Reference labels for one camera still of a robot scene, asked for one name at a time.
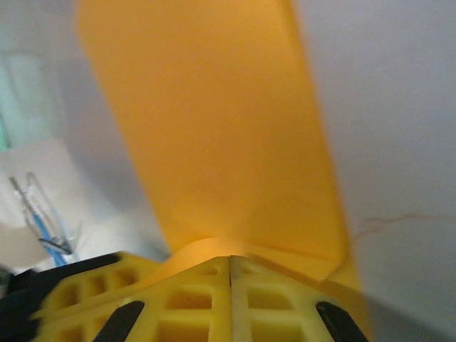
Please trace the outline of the blue tube stethoscope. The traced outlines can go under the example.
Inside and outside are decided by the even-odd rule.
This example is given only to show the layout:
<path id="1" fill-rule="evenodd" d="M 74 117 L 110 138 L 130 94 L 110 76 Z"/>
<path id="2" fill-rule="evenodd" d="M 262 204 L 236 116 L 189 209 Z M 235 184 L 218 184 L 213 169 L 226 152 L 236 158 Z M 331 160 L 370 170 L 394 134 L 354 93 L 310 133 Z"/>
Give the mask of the blue tube stethoscope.
<path id="1" fill-rule="evenodd" d="M 79 262 L 81 257 L 78 245 L 83 223 L 79 222 L 75 227 L 70 227 L 35 173 L 26 173 L 25 186 L 21 186 L 14 176 L 8 177 L 8 181 L 21 205 L 26 226 L 50 256 L 54 266 L 60 267 Z"/>

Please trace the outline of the mint green zip case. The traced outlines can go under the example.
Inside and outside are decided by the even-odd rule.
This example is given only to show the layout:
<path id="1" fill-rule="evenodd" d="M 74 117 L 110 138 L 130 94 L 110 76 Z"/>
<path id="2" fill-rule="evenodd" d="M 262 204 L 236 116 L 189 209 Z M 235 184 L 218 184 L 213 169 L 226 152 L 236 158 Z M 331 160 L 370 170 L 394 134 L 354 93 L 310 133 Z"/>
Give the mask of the mint green zip case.
<path id="1" fill-rule="evenodd" d="M 60 138 L 67 127 L 50 58 L 26 49 L 0 50 L 0 140 L 6 148 Z"/>

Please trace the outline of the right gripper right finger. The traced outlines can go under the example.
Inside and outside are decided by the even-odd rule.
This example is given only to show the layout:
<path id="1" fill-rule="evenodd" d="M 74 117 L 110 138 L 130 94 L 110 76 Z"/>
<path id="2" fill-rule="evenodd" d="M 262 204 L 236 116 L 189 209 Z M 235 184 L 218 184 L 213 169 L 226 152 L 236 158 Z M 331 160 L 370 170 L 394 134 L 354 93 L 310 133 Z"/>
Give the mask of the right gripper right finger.
<path id="1" fill-rule="evenodd" d="M 229 268 L 233 342 L 369 342 L 334 298 L 246 257 Z"/>

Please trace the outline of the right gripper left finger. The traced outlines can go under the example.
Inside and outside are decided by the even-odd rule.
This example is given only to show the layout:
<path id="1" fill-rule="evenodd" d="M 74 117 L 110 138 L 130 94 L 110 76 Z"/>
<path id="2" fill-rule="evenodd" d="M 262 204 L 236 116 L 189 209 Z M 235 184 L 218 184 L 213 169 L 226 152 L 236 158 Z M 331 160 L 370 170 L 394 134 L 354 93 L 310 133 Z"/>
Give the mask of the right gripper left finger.
<path id="1" fill-rule="evenodd" d="M 95 342 L 232 342 L 229 257 L 141 285 L 119 303 Z"/>

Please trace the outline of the orange square paper sheet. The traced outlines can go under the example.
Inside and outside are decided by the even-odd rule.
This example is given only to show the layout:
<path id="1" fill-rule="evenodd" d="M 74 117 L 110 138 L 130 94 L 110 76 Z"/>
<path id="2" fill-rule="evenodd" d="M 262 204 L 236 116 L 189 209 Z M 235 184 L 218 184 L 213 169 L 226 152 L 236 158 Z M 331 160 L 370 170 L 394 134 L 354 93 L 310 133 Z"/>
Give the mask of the orange square paper sheet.
<path id="1" fill-rule="evenodd" d="M 373 337 L 293 0 L 80 0 L 78 35 L 171 251 L 245 261 Z"/>

